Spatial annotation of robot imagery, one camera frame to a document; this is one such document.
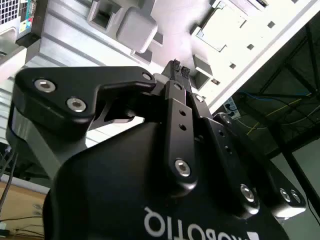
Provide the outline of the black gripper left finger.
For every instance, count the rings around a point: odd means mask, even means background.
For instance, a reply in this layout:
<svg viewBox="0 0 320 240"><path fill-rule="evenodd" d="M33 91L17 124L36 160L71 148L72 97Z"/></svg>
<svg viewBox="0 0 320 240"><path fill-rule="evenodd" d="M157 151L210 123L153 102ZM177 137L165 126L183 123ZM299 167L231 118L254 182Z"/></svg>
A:
<svg viewBox="0 0 320 240"><path fill-rule="evenodd" d="M87 132L142 117L159 127L162 167L176 195L197 184L193 114L177 60L161 75L139 66L26 68L13 88L13 131L53 179L85 150Z"/></svg>

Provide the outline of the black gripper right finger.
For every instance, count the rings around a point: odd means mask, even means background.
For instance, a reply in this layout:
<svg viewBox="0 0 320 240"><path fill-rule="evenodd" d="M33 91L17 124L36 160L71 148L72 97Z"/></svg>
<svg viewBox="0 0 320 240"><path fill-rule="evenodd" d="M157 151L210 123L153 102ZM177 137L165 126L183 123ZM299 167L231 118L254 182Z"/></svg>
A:
<svg viewBox="0 0 320 240"><path fill-rule="evenodd" d="M196 123L214 150L222 204L233 215L248 219L266 207L276 218L291 218L306 210L306 201L287 177L262 154L225 113L210 114L204 99L191 90L190 69L181 68Z"/></svg>

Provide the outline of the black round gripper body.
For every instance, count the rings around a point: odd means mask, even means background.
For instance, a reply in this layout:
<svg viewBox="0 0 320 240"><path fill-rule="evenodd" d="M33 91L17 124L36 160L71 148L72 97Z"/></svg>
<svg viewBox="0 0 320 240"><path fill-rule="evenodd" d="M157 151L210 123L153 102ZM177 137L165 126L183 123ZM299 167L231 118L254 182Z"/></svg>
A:
<svg viewBox="0 0 320 240"><path fill-rule="evenodd" d="M47 240L286 240L266 206L233 214L215 147L195 141L196 187L174 196L161 130L143 123L68 159L43 206Z"/></svg>

